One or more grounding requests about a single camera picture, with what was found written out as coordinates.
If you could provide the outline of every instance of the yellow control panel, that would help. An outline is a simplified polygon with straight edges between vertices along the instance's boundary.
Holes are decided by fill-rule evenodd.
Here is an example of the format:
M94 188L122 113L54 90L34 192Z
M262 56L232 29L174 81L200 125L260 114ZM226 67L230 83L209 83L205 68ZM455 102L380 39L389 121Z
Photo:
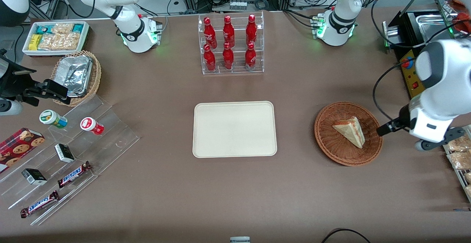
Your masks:
M402 58L401 62L404 62L401 65L402 75L404 75L404 80L406 81L407 91L409 92L409 97L413 97L422 93L425 90L424 85L420 81L417 73L415 72L415 60L410 62L405 62L410 58L414 58L414 53L412 50L407 52Z

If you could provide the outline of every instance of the acrylic bottle rack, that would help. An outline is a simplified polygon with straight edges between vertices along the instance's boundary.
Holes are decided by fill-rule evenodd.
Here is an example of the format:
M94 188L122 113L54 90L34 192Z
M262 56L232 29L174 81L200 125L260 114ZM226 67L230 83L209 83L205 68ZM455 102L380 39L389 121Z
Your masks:
M247 43L245 40L245 29L248 24L249 15L255 15L255 24L257 25L257 40L255 42L254 50L257 53L255 59L255 68L253 71L248 71L245 69L245 52L247 51ZM207 14L200 15L198 17L198 35L200 39L200 54L201 54L201 66L203 74L250 74L254 72L263 72L265 70L264 66L264 18L263 12L252 12L252 13L233 13L229 14L231 16L231 22L234 26L235 32L235 46L232 48L234 52L234 68L232 70L227 70L224 67L224 59L222 57L222 52L224 51L224 36L222 34L222 29L224 28L224 16L226 14ZM205 24L203 19L208 17L211 19L211 24L216 31L216 40L217 48L212 50L216 57L216 72L209 72L206 64L205 58L203 57L204 50L203 46L206 43L205 40Z
M54 190L59 193L59 201L49 203L25 219L25 222L31 225L43 223L139 140L139 137L116 116L111 106L98 96L74 107L64 117L68 119L65 128L50 126L43 133L46 141L38 147L42 148L41 151L28 154L0 175L0 199L9 209L18 213L18 218L23 208L40 201ZM96 136L92 132L83 131L79 123L85 117L92 117L103 124L104 132ZM58 143L69 146L75 157L72 163L59 160L54 149ZM57 181L86 161L89 161L93 168L59 189ZM29 184L21 174L25 168L38 169L47 179L47 183L42 186Z

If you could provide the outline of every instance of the aluminum foil container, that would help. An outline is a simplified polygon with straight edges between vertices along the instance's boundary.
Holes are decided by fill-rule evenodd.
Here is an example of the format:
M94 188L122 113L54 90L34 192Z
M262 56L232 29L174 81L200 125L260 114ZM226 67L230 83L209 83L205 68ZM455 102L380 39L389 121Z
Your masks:
M76 98L87 94L93 60L88 56L65 57L57 66L54 81L69 91L67 96Z

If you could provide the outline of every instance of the white cap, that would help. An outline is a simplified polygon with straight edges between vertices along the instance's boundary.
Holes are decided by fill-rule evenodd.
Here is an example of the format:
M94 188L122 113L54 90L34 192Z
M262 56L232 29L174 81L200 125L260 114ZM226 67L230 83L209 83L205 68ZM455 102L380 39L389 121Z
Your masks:
M57 119L57 112L54 112L53 110L46 110L44 112L41 112L39 115L39 121L41 121L43 124L52 124L55 122Z
M92 131L96 126L96 120L91 117L86 117L80 122L80 128L85 131Z

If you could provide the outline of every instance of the snickers bar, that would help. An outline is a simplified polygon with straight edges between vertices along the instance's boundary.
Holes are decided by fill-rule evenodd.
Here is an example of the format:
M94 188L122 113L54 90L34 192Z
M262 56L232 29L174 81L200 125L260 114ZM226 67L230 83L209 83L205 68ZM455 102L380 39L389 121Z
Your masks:
M90 163L88 161L85 162L80 167L78 167L75 171L72 171L67 176L62 178L60 181L57 181L57 183L59 183L59 188L62 188L66 186L67 184L71 183L72 181L74 181L76 178L78 178L80 175L84 174L86 171L88 171L91 168L92 166L90 166Z
M20 213L21 218L26 218L29 215L31 215L32 213L34 213L34 211L44 207L46 204L48 204L52 201L59 201L59 200L60 200L59 193L57 193L57 191L53 191L49 196L45 197L41 201L33 204L32 206L30 206L28 208L23 208L21 210L21 213Z

